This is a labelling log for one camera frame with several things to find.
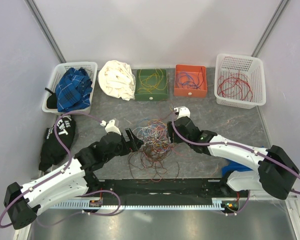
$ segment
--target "white wall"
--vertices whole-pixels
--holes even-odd
[[[300,0],[290,1],[259,57],[267,90],[261,112],[270,140],[300,170]],[[300,189],[300,181],[295,188]]]
[[[133,68],[251,55],[280,0],[35,0],[65,59]]]
[[[41,104],[57,64],[25,2],[0,0],[0,214],[7,186],[38,174],[44,131],[53,121]],[[0,229],[0,240],[13,232]]]

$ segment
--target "white laundry basket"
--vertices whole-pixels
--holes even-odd
[[[90,106],[86,107],[85,109],[80,109],[77,110],[79,112],[84,112],[89,114],[90,109],[91,109],[91,104],[92,104],[92,97],[94,94],[94,89],[95,89],[95,83],[96,83],[96,78],[97,78],[97,69],[98,65],[95,62],[92,61],[80,61],[80,62],[67,62],[67,63],[61,63],[58,64],[52,73],[52,76],[50,78],[50,81],[48,83],[47,88],[50,89],[52,92],[55,92],[57,84],[60,82],[60,79],[63,77],[63,75],[66,73],[66,71],[70,68],[75,68],[75,69],[80,69],[84,68],[88,75],[90,76],[90,79],[92,81],[91,87],[92,87],[92,92],[90,93]],[[42,110],[46,113],[53,113],[57,115],[63,114],[63,112],[58,112],[57,109],[49,109],[47,108],[47,99],[50,97],[50,93],[47,91],[44,95],[43,103],[42,103]]]
[[[231,96],[222,96],[222,86],[229,91],[233,86],[230,82],[223,82],[224,79],[238,74],[247,76],[248,85],[242,84],[240,87],[235,87]],[[242,100],[243,94],[248,97]],[[219,54],[215,66],[214,95],[216,102],[221,105],[243,109],[264,105],[266,103],[266,83],[263,62],[259,58],[251,56]]]

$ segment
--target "gray tabletop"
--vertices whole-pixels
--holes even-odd
[[[175,107],[186,106],[191,112],[190,118],[200,130],[214,131],[243,144],[268,147],[266,134],[256,108],[242,109],[217,104],[214,95],[214,68],[207,69],[208,93],[205,98],[174,96],[175,69],[167,69],[167,75],[169,79],[168,101],[125,101],[121,98],[107,96],[96,84],[90,114],[105,121],[116,118],[119,120],[121,132],[124,133],[125,128],[133,130],[143,119],[164,118],[171,112],[172,105]],[[75,116],[75,120],[77,129],[71,148],[72,154],[99,141],[106,134],[104,128],[92,118],[78,115]],[[146,125],[146,122],[140,124],[141,127]],[[228,164],[228,161],[223,158],[198,154],[185,143],[177,145],[174,150],[164,161],[164,167],[167,169],[167,173],[163,175],[164,178],[175,178],[178,174],[178,165],[178,178],[221,177],[221,168]],[[136,166],[141,166],[140,156],[133,156],[131,162]],[[131,168],[135,178],[152,178],[154,172],[151,170]],[[95,174],[99,179],[131,179],[131,171],[128,156],[118,156],[106,163]]]

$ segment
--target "red box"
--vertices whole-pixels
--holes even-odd
[[[174,95],[204,98],[207,95],[207,72],[205,66],[175,66]]]

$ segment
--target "plaid cloth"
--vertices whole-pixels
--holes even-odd
[[[60,113],[85,109],[90,106],[91,80],[88,73],[71,67],[55,88],[57,109]]]

